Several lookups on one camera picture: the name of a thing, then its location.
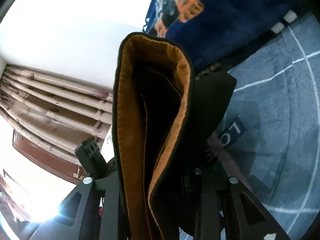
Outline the black pants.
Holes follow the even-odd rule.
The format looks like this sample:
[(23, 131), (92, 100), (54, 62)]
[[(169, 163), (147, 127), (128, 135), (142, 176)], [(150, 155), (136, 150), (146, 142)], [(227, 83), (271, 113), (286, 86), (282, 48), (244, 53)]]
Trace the black pants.
[(195, 170), (236, 86), (227, 72), (199, 80), (176, 43), (131, 33), (121, 43), (112, 138), (129, 239), (192, 234), (200, 190)]

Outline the beige patterned curtain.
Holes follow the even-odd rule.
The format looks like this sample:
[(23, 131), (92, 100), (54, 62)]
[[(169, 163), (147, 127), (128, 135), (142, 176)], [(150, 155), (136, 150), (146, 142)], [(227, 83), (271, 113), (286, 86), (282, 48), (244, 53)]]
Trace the beige patterned curtain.
[(58, 157), (93, 137), (102, 147), (112, 123), (113, 95), (87, 83), (6, 65), (1, 116), (16, 131)]

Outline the blue grid bed sheet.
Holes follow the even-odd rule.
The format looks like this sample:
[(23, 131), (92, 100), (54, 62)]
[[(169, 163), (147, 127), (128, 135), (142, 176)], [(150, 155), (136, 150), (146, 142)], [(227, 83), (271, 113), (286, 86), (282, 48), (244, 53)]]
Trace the blue grid bed sheet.
[(227, 72), (213, 152), (291, 239), (319, 239), (319, 21), (308, 12)]

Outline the blue dog print blanket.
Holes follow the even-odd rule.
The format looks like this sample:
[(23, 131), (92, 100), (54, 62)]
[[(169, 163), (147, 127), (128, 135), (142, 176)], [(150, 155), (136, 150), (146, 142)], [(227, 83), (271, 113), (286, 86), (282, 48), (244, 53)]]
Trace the blue dog print blanket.
[(182, 45), (201, 72), (238, 64), (305, 10), (302, 0), (152, 0), (143, 31)]

